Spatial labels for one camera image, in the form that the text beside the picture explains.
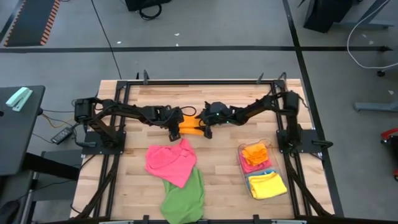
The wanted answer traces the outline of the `black equipment base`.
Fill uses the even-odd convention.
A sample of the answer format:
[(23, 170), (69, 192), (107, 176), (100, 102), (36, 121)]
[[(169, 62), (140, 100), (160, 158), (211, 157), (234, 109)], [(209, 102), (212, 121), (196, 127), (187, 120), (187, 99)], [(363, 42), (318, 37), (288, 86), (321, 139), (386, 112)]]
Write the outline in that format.
[(138, 11), (152, 6), (169, 3), (171, 0), (124, 0), (128, 11)]

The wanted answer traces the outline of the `pink microfiber towel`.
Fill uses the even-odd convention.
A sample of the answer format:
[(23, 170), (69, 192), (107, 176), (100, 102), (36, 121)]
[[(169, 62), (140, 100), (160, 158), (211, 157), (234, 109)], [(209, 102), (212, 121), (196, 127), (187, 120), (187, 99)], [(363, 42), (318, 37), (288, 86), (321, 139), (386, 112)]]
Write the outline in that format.
[(242, 154), (239, 155), (239, 160), (241, 163), (242, 170), (245, 174), (252, 173), (258, 170), (267, 169), (272, 166), (272, 162), (270, 160), (267, 160), (255, 166), (249, 165)]
[(173, 146), (150, 146), (145, 160), (148, 173), (184, 188), (197, 163), (197, 156), (188, 139), (182, 139)]

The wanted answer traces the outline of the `blue microfiber towel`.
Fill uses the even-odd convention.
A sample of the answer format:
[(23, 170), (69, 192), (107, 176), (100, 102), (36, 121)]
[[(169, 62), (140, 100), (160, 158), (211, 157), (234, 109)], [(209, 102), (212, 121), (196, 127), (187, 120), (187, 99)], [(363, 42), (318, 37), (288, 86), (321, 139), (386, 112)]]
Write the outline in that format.
[(277, 173), (277, 171), (274, 170), (274, 169), (267, 169), (267, 170), (263, 170), (263, 171), (260, 171), (260, 172), (253, 172), (253, 173), (247, 174), (246, 175), (246, 185), (247, 185), (248, 189), (250, 190), (250, 188), (251, 188), (251, 185), (249, 183), (249, 177), (259, 176), (259, 175), (267, 175), (267, 174), (270, 174), (270, 173), (273, 173), (273, 172)]

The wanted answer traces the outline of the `black desk foot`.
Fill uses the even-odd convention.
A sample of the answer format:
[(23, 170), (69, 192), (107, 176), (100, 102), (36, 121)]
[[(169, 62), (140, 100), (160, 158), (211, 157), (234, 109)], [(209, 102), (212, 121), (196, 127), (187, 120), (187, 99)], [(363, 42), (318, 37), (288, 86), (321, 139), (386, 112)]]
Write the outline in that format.
[(76, 167), (46, 159), (29, 152), (25, 154), (22, 168), (69, 180), (78, 180), (80, 174), (80, 170)]

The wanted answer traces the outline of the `black orange-striped floor mat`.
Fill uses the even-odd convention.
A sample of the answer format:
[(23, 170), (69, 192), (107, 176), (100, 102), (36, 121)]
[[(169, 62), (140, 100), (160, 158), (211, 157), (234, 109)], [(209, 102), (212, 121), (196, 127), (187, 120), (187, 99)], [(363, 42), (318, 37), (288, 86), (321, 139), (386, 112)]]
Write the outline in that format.
[(5, 47), (45, 45), (55, 24), (61, 0), (23, 0), (10, 31)]

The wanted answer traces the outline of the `clear plastic bin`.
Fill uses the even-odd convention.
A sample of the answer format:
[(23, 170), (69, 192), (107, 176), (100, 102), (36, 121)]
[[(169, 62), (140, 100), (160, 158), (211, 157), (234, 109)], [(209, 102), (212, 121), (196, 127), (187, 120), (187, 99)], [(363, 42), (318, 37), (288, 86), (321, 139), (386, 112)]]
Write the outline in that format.
[[(240, 145), (240, 146), (238, 147), (238, 152), (237, 152), (237, 155), (238, 155), (238, 162), (239, 162), (239, 168), (240, 168), (240, 170), (241, 170), (241, 173), (242, 173), (242, 176), (243, 176), (243, 179), (244, 179), (244, 183), (246, 184), (246, 175), (247, 175), (247, 174), (245, 174), (245, 173), (243, 172), (243, 170), (242, 170), (241, 163), (240, 163), (240, 160), (239, 160), (239, 155), (242, 154), (242, 150), (243, 150), (245, 147), (250, 146), (250, 145), (253, 145), (253, 144), (257, 144), (257, 143), (263, 143), (263, 144), (266, 146), (266, 148), (267, 148), (269, 160), (272, 162), (272, 166), (269, 167), (269, 168), (267, 168), (267, 169), (274, 169), (274, 170), (276, 170), (277, 173), (282, 177), (282, 180), (283, 180), (283, 182), (284, 182), (284, 184), (285, 184), (284, 178), (283, 178), (282, 173), (281, 173), (281, 171), (280, 171), (280, 169), (279, 169), (279, 164), (278, 164), (277, 158), (275, 157), (275, 154), (274, 154), (274, 151), (273, 151), (272, 142), (271, 142), (270, 140), (268, 140), (268, 139), (261, 139), (261, 140), (259, 140), (258, 142), (249, 143), (249, 144), (242, 144), (242, 145)], [(247, 190), (248, 190), (248, 192), (249, 192), (249, 195), (252, 197), (251, 192), (250, 192), (250, 190), (248, 189), (247, 185), (246, 185), (246, 188), (247, 188)]]

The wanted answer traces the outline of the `black side desk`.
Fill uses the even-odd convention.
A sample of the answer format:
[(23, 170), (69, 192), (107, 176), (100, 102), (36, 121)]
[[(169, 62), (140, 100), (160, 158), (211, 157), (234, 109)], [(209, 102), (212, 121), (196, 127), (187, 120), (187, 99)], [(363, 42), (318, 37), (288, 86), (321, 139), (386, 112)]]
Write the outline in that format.
[(29, 86), (32, 94), (20, 111), (13, 111), (6, 101), (18, 86), (0, 88), (0, 176), (14, 175), (21, 170), (25, 153), (38, 117), (45, 92), (42, 85)]

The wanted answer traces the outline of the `grey desk foot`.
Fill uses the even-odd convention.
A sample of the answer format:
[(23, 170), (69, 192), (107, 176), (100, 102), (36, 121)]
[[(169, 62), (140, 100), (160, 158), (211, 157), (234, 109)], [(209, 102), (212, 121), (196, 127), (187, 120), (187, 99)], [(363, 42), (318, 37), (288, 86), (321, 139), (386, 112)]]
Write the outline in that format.
[(356, 111), (398, 112), (398, 101), (392, 103), (354, 103)]

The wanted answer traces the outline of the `grey desk frame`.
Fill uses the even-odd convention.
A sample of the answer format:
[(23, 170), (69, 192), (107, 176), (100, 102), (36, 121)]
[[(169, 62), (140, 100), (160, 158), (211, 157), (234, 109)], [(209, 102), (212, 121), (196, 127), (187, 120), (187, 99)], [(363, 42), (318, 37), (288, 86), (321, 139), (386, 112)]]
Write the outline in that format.
[(359, 18), (358, 21), (354, 22), (339, 22), (339, 25), (346, 27), (366, 27), (366, 28), (382, 28), (388, 29), (394, 27), (392, 22), (387, 21), (377, 21), (375, 17), (381, 12), (381, 10), (390, 2), (391, 0), (375, 0), (371, 4), (369, 9)]

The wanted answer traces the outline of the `red cart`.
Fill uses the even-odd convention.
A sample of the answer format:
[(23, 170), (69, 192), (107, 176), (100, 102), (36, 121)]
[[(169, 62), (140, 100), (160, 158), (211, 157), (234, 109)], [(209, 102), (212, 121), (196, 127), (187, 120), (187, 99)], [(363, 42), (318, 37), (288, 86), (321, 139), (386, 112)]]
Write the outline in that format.
[(381, 144), (387, 147), (392, 155), (396, 167), (392, 171), (392, 176), (398, 182), (398, 128), (392, 128), (381, 133)]

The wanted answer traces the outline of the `orange microfiber towel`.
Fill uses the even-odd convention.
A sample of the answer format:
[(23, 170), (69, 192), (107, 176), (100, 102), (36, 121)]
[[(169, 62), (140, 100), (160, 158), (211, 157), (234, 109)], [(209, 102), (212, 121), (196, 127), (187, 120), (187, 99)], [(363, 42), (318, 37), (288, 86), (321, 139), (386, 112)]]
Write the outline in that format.
[(183, 122), (179, 125), (180, 134), (193, 134), (203, 136), (204, 131), (200, 129), (200, 119), (194, 116), (183, 116)]
[(250, 166), (258, 166), (269, 160), (268, 151), (263, 143), (257, 143), (245, 147), (242, 155)]

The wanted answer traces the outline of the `green microfiber towel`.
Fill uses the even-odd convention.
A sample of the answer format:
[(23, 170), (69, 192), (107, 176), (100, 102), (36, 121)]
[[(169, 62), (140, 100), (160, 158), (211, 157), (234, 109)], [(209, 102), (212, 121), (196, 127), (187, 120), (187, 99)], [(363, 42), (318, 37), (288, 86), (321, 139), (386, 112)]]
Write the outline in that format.
[(165, 198), (160, 212), (170, 224), (199, 221), (204, 215), (205, 187), (202, 173), (193, 168), (185, 186), (179, 188), (164, 180)]

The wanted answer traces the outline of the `mint green stapler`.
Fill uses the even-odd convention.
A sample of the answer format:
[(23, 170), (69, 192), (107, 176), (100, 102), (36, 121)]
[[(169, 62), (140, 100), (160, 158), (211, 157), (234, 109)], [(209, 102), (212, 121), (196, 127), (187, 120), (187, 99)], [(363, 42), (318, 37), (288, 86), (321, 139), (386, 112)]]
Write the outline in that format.
[(13, 111), (20, 112), (32, 93), (31, 89), (21, 87), (6, 101), (6, 105), (12, 108)]

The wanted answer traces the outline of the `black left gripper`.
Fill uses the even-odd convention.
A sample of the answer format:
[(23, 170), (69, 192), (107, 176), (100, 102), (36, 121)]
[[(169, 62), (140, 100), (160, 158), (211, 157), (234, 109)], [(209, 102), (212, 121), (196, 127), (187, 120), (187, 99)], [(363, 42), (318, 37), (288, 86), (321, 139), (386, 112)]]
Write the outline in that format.
[(182, 122), (184, 122), (184, 117), (179, 107), (164, 106), (159, 109), (157, 125), (169, 129), (169, 140), (171, 142), (181, 138), (179, 124)]

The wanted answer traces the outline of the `yellow microfiber towel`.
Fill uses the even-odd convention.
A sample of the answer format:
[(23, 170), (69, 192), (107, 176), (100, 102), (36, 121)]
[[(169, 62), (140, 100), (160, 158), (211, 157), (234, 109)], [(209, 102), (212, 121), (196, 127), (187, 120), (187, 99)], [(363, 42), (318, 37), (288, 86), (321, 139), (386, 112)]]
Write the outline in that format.
[(249, 177), (250, 192), (254, 199), (264, 200), (287, 192), (282, 177), (278, 173)]

